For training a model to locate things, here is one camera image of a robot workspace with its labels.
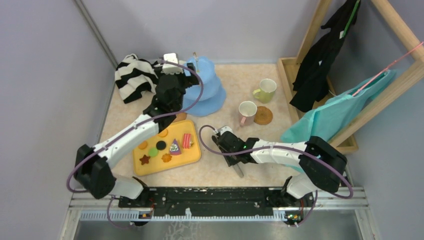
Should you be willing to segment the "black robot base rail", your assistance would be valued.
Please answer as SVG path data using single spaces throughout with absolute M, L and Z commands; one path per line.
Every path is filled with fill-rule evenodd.
M 296 199 L 281 187 L 151 187 L 136 199 L 119 197 L 119 208 L 147 208 L 140 219 L 159 221 L 264 221 L 299 224 L 312 193 Z

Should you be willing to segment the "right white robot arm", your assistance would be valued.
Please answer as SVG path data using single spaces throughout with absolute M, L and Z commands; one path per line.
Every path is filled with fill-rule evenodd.
M 281 143 L 257 137 L 242 140 L 232 131 L 221 129 L 211 139 L 229 166 L 279 164 L 298 171 L 281 193 L 287 206 L 295 206 L 302 197 L 316 190 L 336 193 L 347 165 L 345 155 L 318 136 L 304 142 Z

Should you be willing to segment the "red striped cake slice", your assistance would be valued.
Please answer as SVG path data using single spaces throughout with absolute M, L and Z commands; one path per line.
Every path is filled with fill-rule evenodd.
M 182 147 L 184 149 L 190 149 L 193 145 L 192 142 L 192 134 L 191 133 L 184 133 L 182 137 Z

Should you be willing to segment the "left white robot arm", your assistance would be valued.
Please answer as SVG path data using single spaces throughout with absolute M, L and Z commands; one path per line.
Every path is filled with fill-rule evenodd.
M 194 85 L 204 88 L 193 63 L 176 63 L 175 67 L 189 71 L 190 75 L 181 72 L 161 76 L 151 104 L 135 121 L 114 137 L 93 147 L 84 144 L 77 150 L 75 167 L 66 180 L 70 192 L 78 192 L 70 186 L 74 178 L 84 187 L 83 192 L 90 193 L 95 199 L 111 195 L 129 198 L 138 207 L 149 203 L 150 193 L 144 190 L 141 180 L 114 175 L 112 169 L 143 141 L 165 130 L 178 114 L 191 109 L 191 106 L 183 108 L 183 96 L 187 88 Z

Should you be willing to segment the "blue three-tier cake stand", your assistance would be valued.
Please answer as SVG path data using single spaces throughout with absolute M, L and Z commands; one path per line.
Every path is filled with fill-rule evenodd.
M 206 56 L 193 56 L 187 62 L 194 64 L 196 73 L 203 82 L 203 93 L 199 101 L 185 112 L 196 117 L 217 112 L 224 105 L 227 94 L 216 73 L 215 64 Z

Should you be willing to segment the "yellow plastic tray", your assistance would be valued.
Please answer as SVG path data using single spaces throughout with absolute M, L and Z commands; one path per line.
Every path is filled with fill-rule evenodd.
M 133 149 L 133 170 L 136 175 L 145 176 L 153 173 L 158 173 L 183 165 L 195 163 L 200 160 L 202 153 L 200 149 L 200 143 L 197 137 L 197 131 L 195 129 L 193 121 L 188 119 L 178 121 L 172 123 L 166 129 L 168 129 L 168 135 L 166 137 L 162 138 L 158 137 L 158 135 L 155 135 L 145 140 L 148 142 L 148 146 L 145 149 L 140 150 L 138 149 L 138 147 Z M 192 135 L 193 145 L 190 149 L 183 148 L 183 134 L 185 133 L 190 133 Z M 170 162 L 163 162 L 161 157 L 164 154 L 170 154 L 170 145 L 174 139 L 177 139 L 178 144 L 182 150 L 182 154 L 172 155 L 172 160 Z M 150 157 L 149 164 L 141 165 L 139 159 L 143 155 L 148 156 L 148 150 L 150 148 L 156 148 L 156 143 L 158 141 L 165 141 L 167 144 L 166 149 L 159 150 L 157 156 Z

